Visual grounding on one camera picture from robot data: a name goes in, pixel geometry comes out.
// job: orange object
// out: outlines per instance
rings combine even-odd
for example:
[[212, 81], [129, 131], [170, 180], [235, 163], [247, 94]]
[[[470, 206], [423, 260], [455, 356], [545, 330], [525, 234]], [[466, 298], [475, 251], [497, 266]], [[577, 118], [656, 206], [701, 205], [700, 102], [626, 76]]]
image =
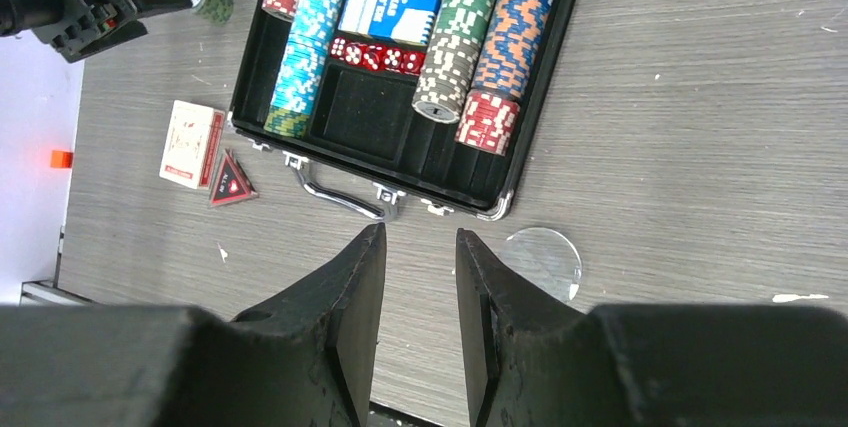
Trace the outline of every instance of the orange object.
[[50, 167], [53, 169], [70, 169], [74, 163], [74, 153], [64, 150], [54, 150], [50, 156]]

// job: red triangle marker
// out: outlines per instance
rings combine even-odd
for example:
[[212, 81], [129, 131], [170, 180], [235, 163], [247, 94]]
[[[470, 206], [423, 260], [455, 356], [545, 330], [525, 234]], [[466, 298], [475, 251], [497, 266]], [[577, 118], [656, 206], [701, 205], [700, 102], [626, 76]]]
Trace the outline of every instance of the red triangle marker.
[[212, 184], [212, 195], [209, 203], [212, 207], [232, 204], [258, 197], [253, 185], [244, 174], [241, 164], [235, 158], [232, 150], [226, 149], [218, 167], [218, 175]]

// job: case latch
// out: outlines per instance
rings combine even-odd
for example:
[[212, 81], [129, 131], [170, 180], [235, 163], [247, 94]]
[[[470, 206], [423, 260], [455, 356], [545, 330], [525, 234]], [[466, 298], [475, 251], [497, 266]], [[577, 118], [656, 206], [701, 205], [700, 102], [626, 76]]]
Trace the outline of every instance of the case latch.
[[440, 217], [444, 217], [446, 215], [454, 213], [454, 210], [451, 207], [446, 207], [440, 204], [434, 204], [431, 200], [421, 199], [421, 203], [427, 205], [427, 212], [438, 215]]
[[253, 142], [253, 144], [251, 145], [251, 147], [253, 147], [254, 149], [258, 150], [259, 152], [271, 152], [271, 151], [273, 150], [273, 149], [271, 148], [271, 146], [270, 146], [270, 145], [268, 145], [268, 144], [266, 144], [266, 143], [257, 142], [257, 141], [255, 141], [255, 140], [253, 140], [253, 139], [251, 139], [251, 142]]
[[402, 190], [386, 187], [383, 184], [372, 182], [374, 187], [377, 187], [377, 199], [388, 204], [397, 205], [401, 197], [406, 197], [406, 192]]

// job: red poker chip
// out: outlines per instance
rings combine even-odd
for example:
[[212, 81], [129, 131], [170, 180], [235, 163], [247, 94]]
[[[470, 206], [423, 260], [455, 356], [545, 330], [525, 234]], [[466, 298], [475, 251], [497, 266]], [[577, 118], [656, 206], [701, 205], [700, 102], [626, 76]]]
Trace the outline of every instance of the red poker chip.
[[472, 90], [459, 121], [456, 141], [495, 155], [505, 155], [519, 106], [493, 93]]

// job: black carrying case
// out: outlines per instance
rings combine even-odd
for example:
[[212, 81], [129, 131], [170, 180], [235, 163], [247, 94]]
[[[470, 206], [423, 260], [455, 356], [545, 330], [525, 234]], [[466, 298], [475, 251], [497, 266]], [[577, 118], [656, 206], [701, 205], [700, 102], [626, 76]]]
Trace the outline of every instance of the black carrying case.
[[[305, 136], [293, 139], [266, 132], [263, 126], [291, 23], [265, 13], [261, 2], [236, 81], [231, 124], [254, 145], [282, 150], [286, 164], [295, 169], [309, 193], [371, 219], [390, 220], [397, 214], [397, 200], [409, 193], [421, 197], [436, 214], [463, 211], [498, 220], [509, 212], [518, 188], [574, 1], [554, 1], [506, 156], [458, 144], [454, 141], [458, 124], [439, 124], [416, 113], [411, 101], [417, 76], [373, 73], [331, 57]], [[336, 34], [374, 42], [346, 32]], [[410, 50], [408, 45], [400, 47]], [[321, 188], [309, 174], [310, 162], [372, 180], [385, 206], [374, 207]]]

